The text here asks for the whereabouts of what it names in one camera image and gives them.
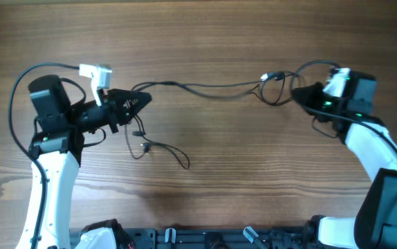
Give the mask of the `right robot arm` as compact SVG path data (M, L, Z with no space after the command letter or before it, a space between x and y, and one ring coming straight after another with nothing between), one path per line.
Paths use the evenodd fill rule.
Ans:
M321 216L313 243L332 248L397 248L397 145L388 128L371 116L374 76L350 68L331 70L326 84L294 87L293 99L319 122L330 122L336 138L358 158L371 187L355 217Z

